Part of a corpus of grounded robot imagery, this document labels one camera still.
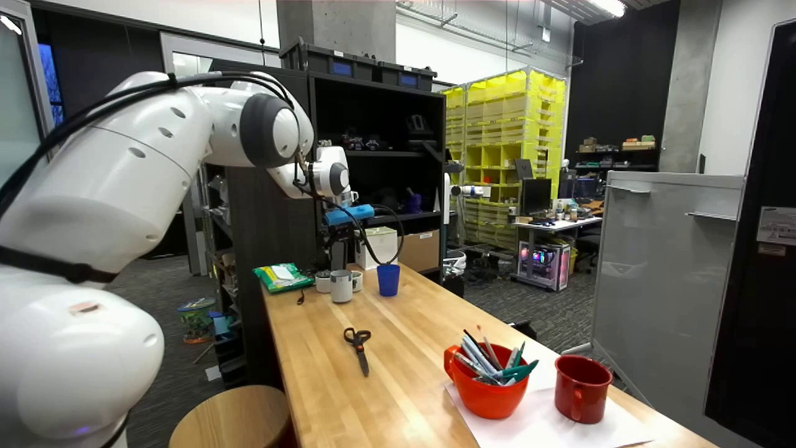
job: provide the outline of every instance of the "red mug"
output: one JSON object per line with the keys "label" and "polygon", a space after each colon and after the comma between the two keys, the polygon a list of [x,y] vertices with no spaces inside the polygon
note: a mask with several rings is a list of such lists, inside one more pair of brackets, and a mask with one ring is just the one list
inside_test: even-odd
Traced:
{"label": "red mug", "polygon": [[[492,350],[500,364],[505,364],[514,350],[505,346],[492,343]],[[458,389],[458,395],[464,397],[465,409],[480,417],[502,420],[515,412],[520,406],[527,376],[522,380],[515,380],[511,386],[486,382],[480,380],[464,360],[458,360],[461,349],[448,346],[445,349],[445,371],[450,380]]]}
{"label": "red mug", "polygon": [[561,356],[556,369],[556,409],[575,424],[599,424],[612,371],[580,353]]}

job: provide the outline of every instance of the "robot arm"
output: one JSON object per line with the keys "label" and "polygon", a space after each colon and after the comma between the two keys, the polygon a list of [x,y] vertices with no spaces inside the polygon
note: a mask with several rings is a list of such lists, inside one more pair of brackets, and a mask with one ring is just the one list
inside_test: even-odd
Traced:
{"label": "robot arm", "polygon": [[[163,242],[201,161],[267,167],[295,200],[356,200],[343,149],[321,147],[311,161],[313,126],[270,74],[234,88],[168,89],[164,80],[131,76],[112,96],[142,99],[91,112],[37,151],[19,192],[4,186],[4,252],[119,273]],[[142,308],[43,263],[0,259],[0,326],[10,330],[0,338],[0,441],[103,446],[152,386],[164,334]]]}

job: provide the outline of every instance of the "yellow shelving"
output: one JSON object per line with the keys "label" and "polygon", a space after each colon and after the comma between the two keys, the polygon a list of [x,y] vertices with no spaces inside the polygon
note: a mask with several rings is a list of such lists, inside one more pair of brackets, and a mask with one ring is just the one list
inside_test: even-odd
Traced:
{"label": "yellow shelving", "polygon": [[502,223],[520,200],[515,161],[527,158],[558,197],[567,83],[535,70],[505,73],[448,89],[445,107],[448,149],[465,165],[454,185],[491,186],[488,202],[465,206],[465,242],[515,252],[517,231]]}

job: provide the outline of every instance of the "wooden stool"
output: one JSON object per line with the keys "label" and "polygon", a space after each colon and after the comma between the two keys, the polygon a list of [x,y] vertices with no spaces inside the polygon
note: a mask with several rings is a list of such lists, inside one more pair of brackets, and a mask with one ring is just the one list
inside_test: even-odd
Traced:
{"label": "wooden stool", "polygon": [[201,400],[174,427],[169,448],[264,448],[289,425],[289,404],[270,386],[229,389]]}

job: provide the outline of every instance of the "scissors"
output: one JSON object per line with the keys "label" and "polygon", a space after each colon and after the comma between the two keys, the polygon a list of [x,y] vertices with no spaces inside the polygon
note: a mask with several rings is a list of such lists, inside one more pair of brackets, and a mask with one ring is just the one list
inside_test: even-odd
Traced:
{"label": "scissors", "polygon": [[363,371],[363,376],[369,376],[369,356],[367,356],[367,340],[372,338],[372,330],[356,330],[353,326],[349,326],[343,330],[343,338],[353,346],[356,358],[358,358],[358,369]]}

